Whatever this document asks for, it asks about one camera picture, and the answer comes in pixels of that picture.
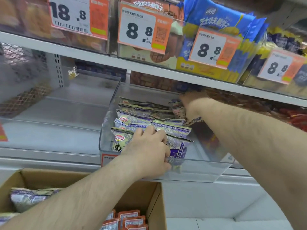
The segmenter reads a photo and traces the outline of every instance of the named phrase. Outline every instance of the red snack bag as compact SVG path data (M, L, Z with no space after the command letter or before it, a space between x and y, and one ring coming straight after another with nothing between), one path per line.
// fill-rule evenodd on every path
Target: red snack bag
M104 221L102 227L100 228L100 230L119 230L119 229L120 229L119 218Z
M138 226L138 225L135 225L135 224L129 224L129 225L127 225L125 230L148 230L148 225L143 224L142 226Z
M140 210L118 212L118 218L120 218L120 228L122 228L122 222L125 217L136 217L139 215L140 215Z
M106 220L111 220L115 218L115 209L113 209L110 214L108 214Z
M122 221L122 226L125 228L128 225L142 226L144 224L145 224L145 216L124 217L124 220Z

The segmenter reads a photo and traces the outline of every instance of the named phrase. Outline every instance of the metal shelf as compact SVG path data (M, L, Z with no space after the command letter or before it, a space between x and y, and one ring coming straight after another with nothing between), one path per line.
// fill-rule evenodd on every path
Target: metal shelf
M197 85L203 85L212 88L218 88L230 92L236 92L241 94L246 94L254 97L265 98L269 100L294 104L298 106L307 107L307 100L286 96L278 93L268 92L264 90L259 90L255 88L245 87L241 85L231 84L228 82L217 81L206 77L201 77L197 75L187 74L179 71L164 69L160 67L155 67L152 65L141 64L134 61L129 61L125 59L120 59L108 55L102 55L82 49L71 48L68 46L63 46L59 44L54 44L50 42L45 42L42 40L37 40L33 38L27 38L15 34L0 32L0 42L10 43L18 46L23 46L35 50L40 50L44 52L59 54L62 56L72 57L76 59L87 60L95 63L102 63L105 65L110 65L118 68L133 70L141 73L147 73L151 75L156 75L159 77L165 77L170 79L175 79L178 81L189 82Z

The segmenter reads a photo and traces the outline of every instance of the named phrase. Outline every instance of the hairy arm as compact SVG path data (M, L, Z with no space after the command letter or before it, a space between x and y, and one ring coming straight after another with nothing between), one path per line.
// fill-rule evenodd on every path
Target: hairy arm
M270 194L294 230L307 225L307 133L287 123L187 93L187 116L201 116L220 142Z
M110 211L132 185L170 169L164 162L170 150L164 131L137 129L120 156L107 166L65 188L48 200L4 224L1 230L98 230Z

